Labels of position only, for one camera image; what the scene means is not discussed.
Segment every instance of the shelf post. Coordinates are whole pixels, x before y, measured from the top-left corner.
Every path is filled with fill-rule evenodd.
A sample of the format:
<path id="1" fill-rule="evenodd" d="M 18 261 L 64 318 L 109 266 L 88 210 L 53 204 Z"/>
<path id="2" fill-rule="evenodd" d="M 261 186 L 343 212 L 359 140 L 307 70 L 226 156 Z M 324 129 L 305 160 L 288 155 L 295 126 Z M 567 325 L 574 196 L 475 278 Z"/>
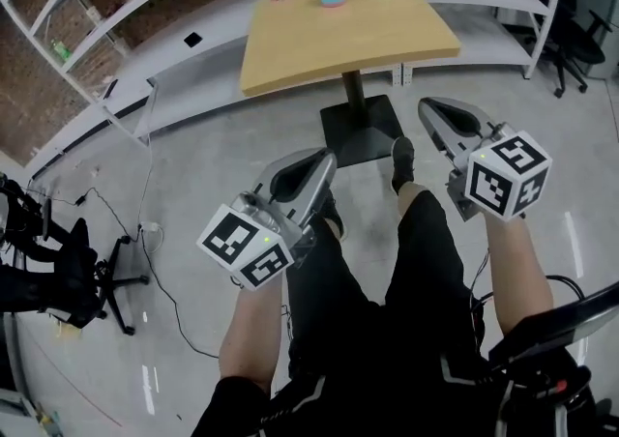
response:
<path id="1" fill-rule="evenodd" d="M 544 49 L 545 40 L 547 39 L 548 32 L 550 31 L 550 26 L 552 26 L 552 20 L 554 19 L 554 13 L 557 9 L 558 3 L 559 0 L 548 0 L 548 14 L 544 18 L 544 24 L 542 25 L 540 35 L 535 43 L 533 54 L 531 54 L 531 62 L 526 69 L 526 72 L 524 73 L 524 77 L 526 79 L 531 79 L 533 71 L 538 64 L 538 60 L 540 59 L 540 55 L 542 54 L 542 50 Z"/>

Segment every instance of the white cube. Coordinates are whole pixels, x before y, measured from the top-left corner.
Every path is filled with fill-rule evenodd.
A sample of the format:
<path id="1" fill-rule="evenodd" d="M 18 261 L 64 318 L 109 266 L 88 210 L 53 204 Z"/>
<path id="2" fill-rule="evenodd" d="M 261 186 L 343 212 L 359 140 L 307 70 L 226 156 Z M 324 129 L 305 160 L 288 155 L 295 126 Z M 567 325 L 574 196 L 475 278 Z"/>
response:
<path id="1" fill-rule="evenodd" d="M 219 207 L 196 244 L 250 290 L 293 263 L 278 233 L 227 205 Z"/>
<path id="2" fill-rule="evenodd" d="M 540 199 L 552 159 L 525 131 L 471 154 L 465 196 L 502 220 Z"/>

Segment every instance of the wooden table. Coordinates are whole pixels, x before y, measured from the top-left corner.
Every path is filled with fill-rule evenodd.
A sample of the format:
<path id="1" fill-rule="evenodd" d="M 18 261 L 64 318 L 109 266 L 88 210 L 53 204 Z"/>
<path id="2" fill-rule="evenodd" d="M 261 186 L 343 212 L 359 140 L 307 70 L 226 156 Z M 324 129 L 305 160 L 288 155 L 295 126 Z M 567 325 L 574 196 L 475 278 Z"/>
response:
<path id="1" fill-rule="evenodd" d="M 341 74 L 347 103 L 322 109 L 327 146 L 339 167 L 387 157 L 402 135 L 386 95 L 366 99 L 359 70 L 454 57 L 459 41 L 425 0 L 262 0 L 255 10 L 241 90 L 261 95 Z"/>

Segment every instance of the floor marking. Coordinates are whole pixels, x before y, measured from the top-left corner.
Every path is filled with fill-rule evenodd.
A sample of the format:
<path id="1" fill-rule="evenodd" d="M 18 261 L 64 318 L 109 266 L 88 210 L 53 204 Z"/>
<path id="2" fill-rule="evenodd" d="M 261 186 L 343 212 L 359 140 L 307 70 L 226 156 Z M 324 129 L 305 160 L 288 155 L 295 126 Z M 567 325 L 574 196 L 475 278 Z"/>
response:
<path id="1" fill-rule="evenodd" d="M 582 278 L 584 276 L 584 268 L 582 267 L 582 255 L 580 254 L 580 242 L 578 241 L 578 237 L 576 236 L 574 220 L 572 219 L 572 214 L 570 212 L 565 213 L 565 223 L 568 226 L 570 242 L 572 243 L 572 255 L 574 256 L 576 277 Z"/>
<path id="2" fill-rule="evenodd" d="M 155 390 L 159 393 L 159 379 L 157 378 L 157 367 L 153 366 L 153 371 L 155 372 Z"/>
<path id="3" fill-rule="evenodd" d="M 576 357 L 576 363 L 578 366 L 584 365 L 584 359 L 587 357 L 587 351 L 589 351 L 589 337 L 584 337 L 578 342 L 578 356 Z"/>
<path id="4" fill-rule="evenodd" d="M 142 365 L 142 379 L 144 381 L 144 400 L 146 401 L 146 411 L 151 415 L 155 415 L 155 404 L 153 404 L 153 393 L 148 377 L 148 367 Z"/>

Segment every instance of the black shorts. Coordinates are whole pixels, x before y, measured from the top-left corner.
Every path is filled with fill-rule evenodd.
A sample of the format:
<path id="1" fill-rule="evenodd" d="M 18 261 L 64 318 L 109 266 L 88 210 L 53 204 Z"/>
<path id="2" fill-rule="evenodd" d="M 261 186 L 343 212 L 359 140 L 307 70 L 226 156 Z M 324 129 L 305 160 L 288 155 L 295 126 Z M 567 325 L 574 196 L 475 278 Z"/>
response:
<path id="1" fill-rule="evenodd" d="M 300 367 L 320 370 L 372 328 L 405 329 L 426 342 L 474 348 L 462 261 L 445 212 L 430 191 L 415 198 L 399 223 L 398 261 L 383 306 L 366 298 L 325 220 L 315 217 L 312 226 L 316 246 L 301 267 L 286 274 L 294 337 L 291 376 Z"/>

